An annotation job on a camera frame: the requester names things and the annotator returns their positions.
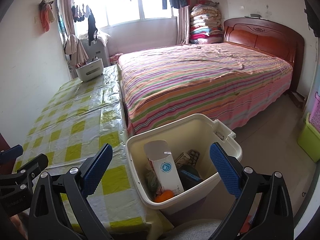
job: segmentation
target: tied curtain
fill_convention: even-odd
[[[59,8],[68,35],[65,44],[65,53],[67,55],[75,56],[75,58],[72,57],[72,61],[76,62],[75,65],[84,65],[88,59],[88,55],[85,52],[81,41],[75,35],[76,32],[71,11],[71,0],[59,0]]]
[[[189,30],[190,30],[190,8],[193,8],[199,0],[188,0],[188,6],[178,9],[177,27],[178,37],[177,45],[189,43]]]

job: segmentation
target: blue gripper pad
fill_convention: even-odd
[[[85,165],[85,174],[82,178],[81,193],[84,198],[92,195],[108,168],[113,156],[112,146],[109,144],[104,145],[100,151],[88,160]]]
[[[226,152],[218,143],[210,146],[210,159],[217,169],[224,186],[231,195],[241,195],[240,178],[226,157]]]

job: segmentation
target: green plastic basket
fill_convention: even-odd
[[[320,133],[309,122],[310,113],[306,118],[306,124],[298,137],[298,144],[316,163],[320,160]]]

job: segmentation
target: green checkered tablecloth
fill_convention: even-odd
[[[109,143],[113,159],[88,201],[110,232],[148,229],[148,239],[156,239],[172,225],[159,211],[146,208],[135,188],[124,149],[128,135],[119,79],[117,67],[111,66],[91,81],[64,84],[31,128],[14,170],[43,153],[49,159],[46,171],[63,174]],[[79,228],[65,194],[62,199],[70,222]]]

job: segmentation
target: pink plastic basket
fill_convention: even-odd
[[[320,132],[320,96],[316,92],[316,101],[309,118],[309,122]]]

